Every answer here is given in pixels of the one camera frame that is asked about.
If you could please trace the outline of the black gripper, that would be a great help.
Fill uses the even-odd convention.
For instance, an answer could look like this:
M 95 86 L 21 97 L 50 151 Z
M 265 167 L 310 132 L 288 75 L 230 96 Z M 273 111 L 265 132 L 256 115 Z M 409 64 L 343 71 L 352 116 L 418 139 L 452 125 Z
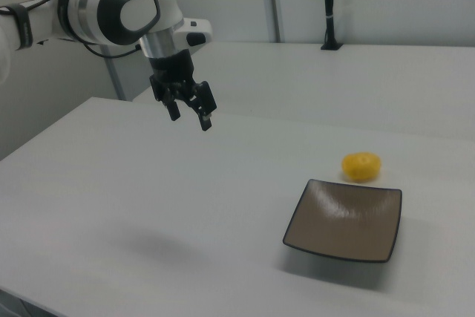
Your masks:
M 201 129 L 211 128 L 212 112 L 217 109 L 208 82 L 195 83 L 194 66 L 189 50 L 164 58 L 150 58 L 153 75 L 150 83 L 156 101 L 167 108 L 172 121 L 180 118 L 176 100 L 184 101 L 197 114 Z

